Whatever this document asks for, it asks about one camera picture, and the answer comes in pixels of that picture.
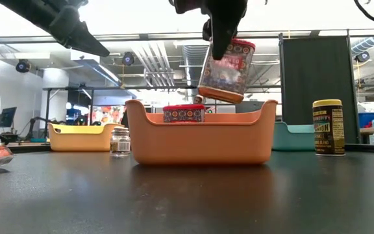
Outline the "teal plastic bin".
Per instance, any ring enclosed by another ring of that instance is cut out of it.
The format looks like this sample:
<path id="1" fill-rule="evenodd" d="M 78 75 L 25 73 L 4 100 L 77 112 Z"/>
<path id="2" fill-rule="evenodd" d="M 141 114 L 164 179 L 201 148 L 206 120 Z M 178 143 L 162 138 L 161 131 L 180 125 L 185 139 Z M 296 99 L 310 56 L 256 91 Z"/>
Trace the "teal plastic bin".
<path id="1" fill-rule="evenodd" d="M 314 151 L 314 126 L 288 125 L 285 122 L 276 122 L 272 150 Z"/>

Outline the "grey overhead frame beam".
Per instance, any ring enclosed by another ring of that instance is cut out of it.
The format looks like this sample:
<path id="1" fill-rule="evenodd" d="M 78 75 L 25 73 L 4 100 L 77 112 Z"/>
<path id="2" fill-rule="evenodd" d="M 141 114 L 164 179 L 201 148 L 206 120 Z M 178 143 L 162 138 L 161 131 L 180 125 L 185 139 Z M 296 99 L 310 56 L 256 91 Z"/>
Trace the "grey overhead frame beam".
<path id="1" fill-rule="evenodd" d="M 243 39 L 276 38 L 279 34 L 290 37 L 307 36 L 374 36 L 374 29 L 323 29 L 323 30 L 285 30 L 285 31 L 241 31 L 237 37 Z M 147 41 L 147 40 L 198 40 L 200 32 L 163 32 L 135 34 L 98 34 L 95 38 L 100 42 Z M 0 36 L 0 44 L 51 43 L 56 40 L 51 36 Z"/>

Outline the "yellow plastic bin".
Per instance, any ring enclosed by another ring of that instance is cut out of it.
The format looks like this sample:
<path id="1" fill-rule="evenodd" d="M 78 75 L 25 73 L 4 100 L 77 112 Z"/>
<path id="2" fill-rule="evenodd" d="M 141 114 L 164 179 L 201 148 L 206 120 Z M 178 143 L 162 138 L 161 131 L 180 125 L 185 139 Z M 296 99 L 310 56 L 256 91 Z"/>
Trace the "yellow plastic bin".
<path id="1" fill-rule="evenodd" d="M 60 125 L 48 124 L 50 147 L 53 151 L 109 151 L 115 128 L 123 125 Z"/>

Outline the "orange plastic bin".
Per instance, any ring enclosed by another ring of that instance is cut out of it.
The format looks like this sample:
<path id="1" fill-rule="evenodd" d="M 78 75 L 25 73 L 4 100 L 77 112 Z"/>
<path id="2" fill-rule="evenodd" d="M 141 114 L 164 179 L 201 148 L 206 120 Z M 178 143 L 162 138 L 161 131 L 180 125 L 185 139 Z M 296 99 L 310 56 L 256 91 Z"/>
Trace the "orange plastic bin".
<path id="1" fill-rule="evenodd" d="M 263 164 L 273 144 L 277 102 L 246 113 L 206 114 L 203 122 L 166 123 L 136 99 L 126 102 L 131 149 L 143 165 Z"/>

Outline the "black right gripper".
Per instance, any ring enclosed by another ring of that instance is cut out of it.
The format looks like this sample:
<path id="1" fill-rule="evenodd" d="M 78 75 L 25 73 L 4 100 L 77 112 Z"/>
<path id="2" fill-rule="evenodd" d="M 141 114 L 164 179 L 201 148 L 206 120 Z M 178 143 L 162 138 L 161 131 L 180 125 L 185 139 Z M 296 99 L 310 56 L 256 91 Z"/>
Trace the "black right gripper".
<path id="1" fill-rule="evenodd" d="M 202 38 L 212 39 L 212 57 L 221 60 L 237 35 L 240 20 L 246 13 L 248 0 L 169 0 L 176 13 L 199 9 L 210 17 L 203 24 Z"/>

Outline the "round black ceiling device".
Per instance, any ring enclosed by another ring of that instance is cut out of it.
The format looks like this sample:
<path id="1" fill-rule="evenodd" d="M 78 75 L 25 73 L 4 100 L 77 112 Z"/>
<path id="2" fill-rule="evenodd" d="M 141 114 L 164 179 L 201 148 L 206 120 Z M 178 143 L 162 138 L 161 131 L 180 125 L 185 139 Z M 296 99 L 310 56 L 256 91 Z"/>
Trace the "round black ceiling device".
<path id="1" fill-rule="evenodd" d="M 127 51 L 124 53 L 121 62 L 124 66 L 131 66 L 134 63 L 134 56 L 130 51 Z"/>
<path id="2" fill-rule="evenodd" d="M 359 63 L 367 62 L 369 59 L 370 59 L 370 55 L 367 51 L 359 53 L 358 55 L 355 56 L 355 61 Z"/>
<path id="3" fill-rule="evenodd" d="M 31 64 L 27 59 L 19 59 L 16 64 L 16 71 L 19 73 L 27 73 L 31 69 Z"/>

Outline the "floral pattern panel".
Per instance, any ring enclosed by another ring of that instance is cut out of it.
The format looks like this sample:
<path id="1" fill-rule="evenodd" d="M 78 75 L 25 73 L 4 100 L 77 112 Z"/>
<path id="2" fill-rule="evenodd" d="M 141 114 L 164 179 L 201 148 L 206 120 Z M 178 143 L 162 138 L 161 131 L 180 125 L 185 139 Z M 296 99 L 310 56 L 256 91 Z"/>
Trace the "floral pattern panel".
<path id="1" fill-rule="evenodd" d="M 93 122 L 105 124 L 120 124 L 126 111 L 126 106 L 94 106 L 92 111 Z"/>

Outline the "black computer monitor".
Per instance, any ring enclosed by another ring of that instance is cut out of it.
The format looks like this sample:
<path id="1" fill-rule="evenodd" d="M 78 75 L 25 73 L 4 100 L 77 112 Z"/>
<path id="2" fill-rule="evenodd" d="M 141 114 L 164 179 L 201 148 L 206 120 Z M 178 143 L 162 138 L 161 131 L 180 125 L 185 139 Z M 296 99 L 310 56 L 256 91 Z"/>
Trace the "black computer monitor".
<path id="1" fill-rule="evenodd" d="M 12 127 L 17 107 L 5 108 L 0 114 L 0 127 Z"/>

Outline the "blue storage bin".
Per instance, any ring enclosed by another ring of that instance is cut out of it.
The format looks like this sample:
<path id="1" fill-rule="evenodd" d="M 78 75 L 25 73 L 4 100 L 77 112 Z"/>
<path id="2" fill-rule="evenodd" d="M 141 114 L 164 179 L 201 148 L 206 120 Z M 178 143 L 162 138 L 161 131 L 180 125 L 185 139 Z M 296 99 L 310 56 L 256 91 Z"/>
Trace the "blue storage bin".
<path id="1" fill-rule="evenodd" d="M 370 123 L 374 120 L 374 112 L 359 112 L 358 122 L 359 128 L 366 128 L 370 126 Z"/>

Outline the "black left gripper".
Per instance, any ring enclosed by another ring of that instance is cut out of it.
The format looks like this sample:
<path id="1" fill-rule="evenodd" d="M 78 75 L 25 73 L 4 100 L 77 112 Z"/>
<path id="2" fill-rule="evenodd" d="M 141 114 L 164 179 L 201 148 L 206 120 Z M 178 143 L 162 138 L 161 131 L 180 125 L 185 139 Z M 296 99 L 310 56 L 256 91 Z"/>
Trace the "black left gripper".
<path id="1" fill-rule="evenodd" d="M 109 50 L 80 20 L 79 8 L 87 3 L 88 0 L 0 0 L 0 5 L 49 32 L 64 47 L 107 57 Z"/>

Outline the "small clear glass spice jar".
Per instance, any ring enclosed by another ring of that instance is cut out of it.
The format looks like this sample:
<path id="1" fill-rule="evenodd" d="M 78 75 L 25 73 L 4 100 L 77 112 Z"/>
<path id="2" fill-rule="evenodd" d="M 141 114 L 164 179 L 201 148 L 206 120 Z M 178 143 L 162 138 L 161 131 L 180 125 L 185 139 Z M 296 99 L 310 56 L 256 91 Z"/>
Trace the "small clear glass spice jar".
<path id="1" fill-rule="evenodd" d="M 129 130 L 115 127 L 110 138 L 110 154 L 113 157 L 125 157 L 131 153 L 131 138 Z"/>

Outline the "black partition panel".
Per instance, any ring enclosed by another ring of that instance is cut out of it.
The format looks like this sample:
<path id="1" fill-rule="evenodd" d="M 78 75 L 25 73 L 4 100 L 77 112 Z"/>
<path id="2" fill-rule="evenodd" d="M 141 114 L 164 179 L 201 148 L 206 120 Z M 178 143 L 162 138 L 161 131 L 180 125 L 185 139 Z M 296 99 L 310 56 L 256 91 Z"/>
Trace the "black partition panel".
<path id="1" fill-rule="evenodd" d="M 339 99 L 345 142 L 360 143 L 354 72 L 347 36 L 279 39 L 282 120 L 289 125 L 313 123 L 312 104 Z"/>

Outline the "red-lid smoked paprika tin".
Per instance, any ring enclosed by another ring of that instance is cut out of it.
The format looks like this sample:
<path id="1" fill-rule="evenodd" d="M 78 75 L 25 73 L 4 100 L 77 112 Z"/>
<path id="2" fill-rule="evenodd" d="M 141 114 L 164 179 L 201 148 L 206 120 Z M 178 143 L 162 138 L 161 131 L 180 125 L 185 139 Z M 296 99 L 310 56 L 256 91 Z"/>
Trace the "red-lid smoked paprika tin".
<path id="1" fill-rule="evenodd" d="M 172 105 L 163 108 L 166 123 L 203 122 L 205 106 L 202 104 Z"/>
<path id="2" fill-rule="evenodd" d="M 222 59 L 215 60 L 210 46 L 197 85 L 199 95 L 228 103 L 241 103 L 254 52 L 253 43 L 234 38 Z"/>

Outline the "yellow-lid crunchy onion jar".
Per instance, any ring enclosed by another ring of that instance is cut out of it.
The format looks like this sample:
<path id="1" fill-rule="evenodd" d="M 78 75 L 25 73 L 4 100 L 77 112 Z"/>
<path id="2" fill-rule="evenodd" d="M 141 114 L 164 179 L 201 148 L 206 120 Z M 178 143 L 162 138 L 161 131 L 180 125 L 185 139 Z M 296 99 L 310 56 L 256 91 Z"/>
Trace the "yellow-lid crunchy onion jar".
<path id="1" fill-rule="evenodd" d="M 314 144 L 317 155 L 344 156 L 343 107 L 339 99 L 313 102 Z"/>

